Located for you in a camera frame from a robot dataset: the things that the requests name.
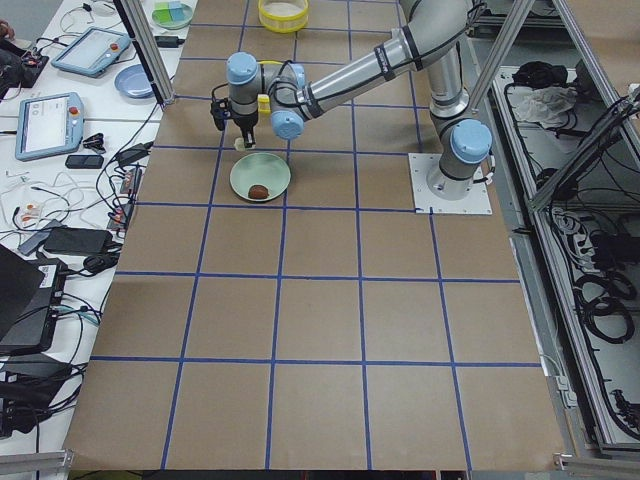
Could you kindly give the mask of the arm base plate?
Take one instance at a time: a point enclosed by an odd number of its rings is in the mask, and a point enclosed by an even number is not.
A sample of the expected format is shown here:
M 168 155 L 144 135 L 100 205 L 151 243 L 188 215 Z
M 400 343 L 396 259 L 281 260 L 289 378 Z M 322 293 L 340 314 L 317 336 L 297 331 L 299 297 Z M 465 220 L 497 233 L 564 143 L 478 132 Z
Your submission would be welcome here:
M 489 216 L 493 213 L 482 167 L 472 178 L 453 180 L 440 171 L 440 154 L 409 153 L 414 211 L 417 214 Z

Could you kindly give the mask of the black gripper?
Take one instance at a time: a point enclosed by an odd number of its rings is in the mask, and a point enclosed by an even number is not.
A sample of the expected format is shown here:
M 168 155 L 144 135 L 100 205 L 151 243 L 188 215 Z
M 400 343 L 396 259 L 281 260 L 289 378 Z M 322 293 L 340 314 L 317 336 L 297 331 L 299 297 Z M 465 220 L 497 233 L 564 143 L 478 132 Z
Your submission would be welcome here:
M 234 123 L 240 128 L 243 138 L 243 145 L 247 148 L 254 148 L 254 128 L 258 124 L 258 113 L 233 114 Z

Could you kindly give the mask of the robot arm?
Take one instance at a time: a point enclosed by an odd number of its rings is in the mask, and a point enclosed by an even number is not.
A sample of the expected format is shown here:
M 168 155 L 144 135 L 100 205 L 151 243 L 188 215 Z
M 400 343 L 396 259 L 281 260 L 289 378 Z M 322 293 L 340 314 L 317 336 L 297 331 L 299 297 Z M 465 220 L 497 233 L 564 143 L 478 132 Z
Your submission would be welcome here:
M 446 153 L 451 128 L 469 117 L 470 96 L 463 85 L 458 43 L 486 8 L 483 1 L 404 1 L 406 23 L 367 55 L 316 81 L 304 81 L 303 68 L 285 61 L 262 65 L 246 52 L 226 62 L 228 95 L 213 98 L 211 115 L 223 130 L 233 121 L 246 149 L 256 143 L 258 98 L 267 96 L 274 134 L 283 140 L 302 135 L 306 122 L 408 71 L 427 73 L 430 115 Z

